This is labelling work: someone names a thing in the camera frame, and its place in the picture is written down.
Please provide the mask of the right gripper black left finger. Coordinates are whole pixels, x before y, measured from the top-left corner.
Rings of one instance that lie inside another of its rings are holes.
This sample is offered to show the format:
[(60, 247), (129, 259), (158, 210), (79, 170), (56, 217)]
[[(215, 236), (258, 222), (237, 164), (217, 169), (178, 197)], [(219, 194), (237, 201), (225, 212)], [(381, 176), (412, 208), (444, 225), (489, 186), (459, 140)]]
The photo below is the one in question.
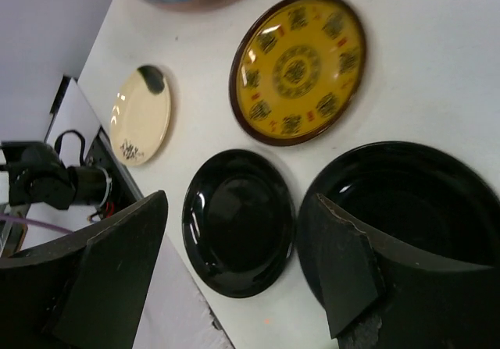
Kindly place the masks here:
[(166, 229), (157, 191), (1, 260), (3, 348), (131, 348)]

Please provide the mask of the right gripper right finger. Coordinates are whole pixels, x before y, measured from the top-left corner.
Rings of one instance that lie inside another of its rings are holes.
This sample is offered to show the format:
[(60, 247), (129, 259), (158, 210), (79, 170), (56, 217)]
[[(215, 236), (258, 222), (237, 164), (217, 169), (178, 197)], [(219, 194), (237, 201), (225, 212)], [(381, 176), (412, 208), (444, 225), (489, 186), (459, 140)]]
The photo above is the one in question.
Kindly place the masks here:
[(499, 268), (417, 248), (310, 194), (298, 258), (342, 348), (496, 348)]

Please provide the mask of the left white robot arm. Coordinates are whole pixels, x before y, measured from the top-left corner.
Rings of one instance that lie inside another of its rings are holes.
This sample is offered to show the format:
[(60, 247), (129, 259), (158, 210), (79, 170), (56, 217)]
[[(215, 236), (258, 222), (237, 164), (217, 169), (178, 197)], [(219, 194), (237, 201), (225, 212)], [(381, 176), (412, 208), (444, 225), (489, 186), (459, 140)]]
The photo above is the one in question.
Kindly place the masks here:
[[(60, 157), (67, 134), (80, 140), (77, 166), (65, 166)], [(112, 193), (113, 179), (108, 170), (85, 162), (85, 146), (77, 130), (64, 131), (53, 146), (42, 141), (3, 141), (1, 172), (7, 182), (3, 201), (11, 206), (45, 203), (59, 211), (71, 206), (101, 208)]]

